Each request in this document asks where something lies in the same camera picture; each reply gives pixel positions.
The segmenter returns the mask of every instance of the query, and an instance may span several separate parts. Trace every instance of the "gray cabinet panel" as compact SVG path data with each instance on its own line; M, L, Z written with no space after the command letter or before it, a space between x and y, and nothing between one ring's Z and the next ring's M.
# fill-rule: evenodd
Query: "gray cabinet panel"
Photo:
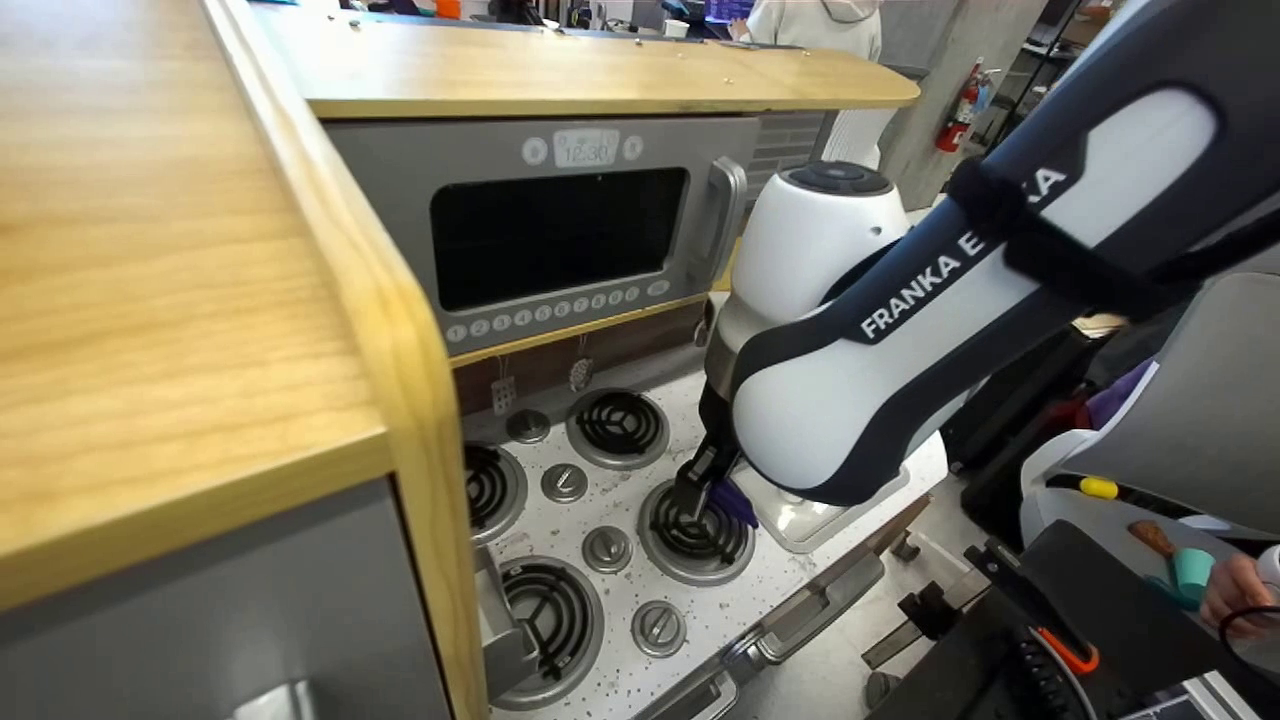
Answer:
M0 616L3 720L228 720L294 678L317 720L448 716L387 482Z

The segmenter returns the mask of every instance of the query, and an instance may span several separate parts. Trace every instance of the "oven door window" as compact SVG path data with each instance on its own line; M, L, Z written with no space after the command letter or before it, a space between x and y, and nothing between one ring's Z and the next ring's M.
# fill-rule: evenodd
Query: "oven door window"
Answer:
M481 307L666 266L689 171L453 183L433 200L442 307Z

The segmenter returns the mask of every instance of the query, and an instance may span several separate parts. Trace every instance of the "burner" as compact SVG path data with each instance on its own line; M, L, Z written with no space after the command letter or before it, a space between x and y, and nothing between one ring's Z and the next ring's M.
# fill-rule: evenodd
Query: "burner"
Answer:
M700 521L686 521L672 482L659 482L640 503L640 545L655 569L686 582L727 582L750 569L756 530L717 503Z
M573 408L569 443L606 467L645 467L668 448L668 418L638 393L594 393Z
M509 434L515 441L515 443L542 443L542 441L550 441L550 430L553 430L553 418L544 416L544 410L515 410L513 418L509 418Z
M509 689L492 705L542 709L573 691L596 663L606 641L606 607L594 582L559 561L513 561L500 569L513 621L542 647L542 671Z
M524 467L515 457L483 443L466 448L470 459L470 503L471 503L471 540L492 540L513 526L524 508Z

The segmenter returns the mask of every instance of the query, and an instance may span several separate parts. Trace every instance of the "stove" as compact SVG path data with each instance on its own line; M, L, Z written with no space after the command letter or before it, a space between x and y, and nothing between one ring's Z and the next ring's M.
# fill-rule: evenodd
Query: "stove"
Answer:
M672 482L645 495L638 530L650 561L686 582L727 582L750 569L756 547L756 526L717 503L705 503L700 514L686 514L672 500Z
M594 393L569 410L569 443L601 467L645 467L668 448L668 416L638 393Z
M492 540L495 530L513 526L524 508L524 495L529 495L524 467L515 462L513 450L483 448L483 443L470 443L466 462L470 462L471 540Z
M500 416L466 418L475 540L542 644L542 671L492 701L495 720L640 716L944 475L944 459L905 472L803 556L721 503L686 521L668 487L705 441L700 389L700 350L672 350L584 396L524 396L550 430L513 441Z
M542 671L495 695L500 709L542 709L573 691L606 635L606 607L584 570L559 561L524 556L500 569L513 621L529 626Z

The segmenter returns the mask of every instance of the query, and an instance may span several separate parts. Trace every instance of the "stove knob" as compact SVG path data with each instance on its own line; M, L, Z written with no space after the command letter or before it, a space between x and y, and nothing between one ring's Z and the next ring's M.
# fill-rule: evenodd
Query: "stove knob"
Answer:
M620 569L628 569L631 565L631 545L628 545L628 537L620 530L620 526L594 526L587 537L584 537L584 565L594 569L594 570L606 570L606 575L617 575Z
M544 162L544 158L553 155L553 149L550 149L550 139L529 135L529 139L521 145L521 155L524 155L524 162Z
M509 418L509 434L513 434L515 443L542 443L550 430L553 430L553 418L550 418L544 410L515 410L515 416Z
M676 655L686 647L686 616L668 600L638 607L631 641L645 655Z
M544 472L544 495L550 495L553 503L573 503L573 500L587 495L587 472L578 467L578 462L553 462L553 467Z
M640 158L640 153L645 153L645 135L628 135L624 139L624 158Z

